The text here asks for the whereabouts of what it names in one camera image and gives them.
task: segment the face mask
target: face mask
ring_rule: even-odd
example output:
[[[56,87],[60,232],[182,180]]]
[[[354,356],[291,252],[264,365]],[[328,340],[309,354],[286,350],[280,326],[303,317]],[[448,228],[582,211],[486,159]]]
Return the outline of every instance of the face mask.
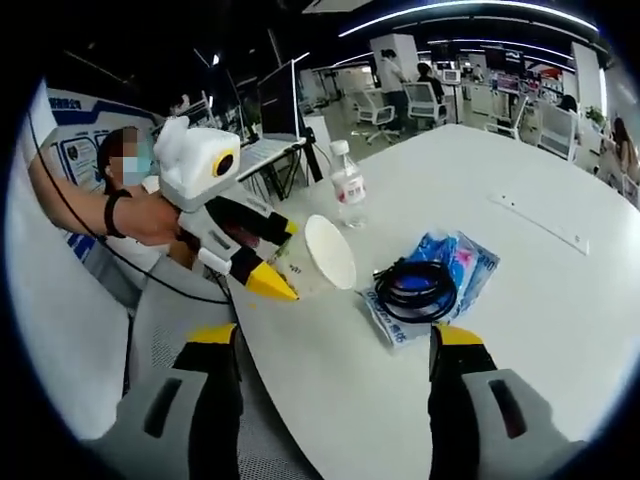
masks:
[[[125,187],[140,185],[150,171],[151,159],[149,157],[122,158],[122,184]]]

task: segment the round white table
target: round white table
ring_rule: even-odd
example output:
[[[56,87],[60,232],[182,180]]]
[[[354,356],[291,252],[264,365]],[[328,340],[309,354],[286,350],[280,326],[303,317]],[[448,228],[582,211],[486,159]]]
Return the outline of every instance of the round white table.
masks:
[[[358,287],[425,232],[463,231],[501,262],[455,325],[478,334],[498,368],[516,371],[550,403],[569,440],[603,427],[638,353],[640,213],[560,158],[459,125],[360,166],[369,225],[344,230]],[[489,200],[502,195],[519,211]],[[277,208],[301,223],[336,215],[328,181]],[[588,254],[556,234],[579,236]],[[262,380],[326,480],[428,478],[427,338],[392,351],[354,292],[290,304],[231,284]]]

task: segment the paper cup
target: paper cup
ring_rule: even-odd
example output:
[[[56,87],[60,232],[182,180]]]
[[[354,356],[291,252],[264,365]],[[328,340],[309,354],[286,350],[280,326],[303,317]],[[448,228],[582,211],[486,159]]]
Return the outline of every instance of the paper cup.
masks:
[[[356,282],[349,244],[336,226],[320,215],[283,245],[269,262],[300,298],[332,288],[348,290]]]

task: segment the bottle cap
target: bottle cap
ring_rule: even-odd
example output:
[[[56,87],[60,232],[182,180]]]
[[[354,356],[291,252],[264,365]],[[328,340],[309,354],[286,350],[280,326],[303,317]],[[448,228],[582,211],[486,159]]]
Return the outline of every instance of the bottle cap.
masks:
[[[331,153],[335,156],[345,155],[349,153],[349,142],[346,140],[336,140],[335,142],[331,142],[329,148],[331,148]]]

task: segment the plastic water bottle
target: plastic water bottle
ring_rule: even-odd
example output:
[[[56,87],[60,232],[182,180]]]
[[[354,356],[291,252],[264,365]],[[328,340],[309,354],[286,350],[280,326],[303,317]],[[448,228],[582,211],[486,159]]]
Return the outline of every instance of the plastic water bottle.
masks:
[[[363,227],[367,223],[364,212],[364,178],[349,157],[349,144],[346,140],[331,142],[331,153],[331,182],[340,205],[340,219],[349,227]]]

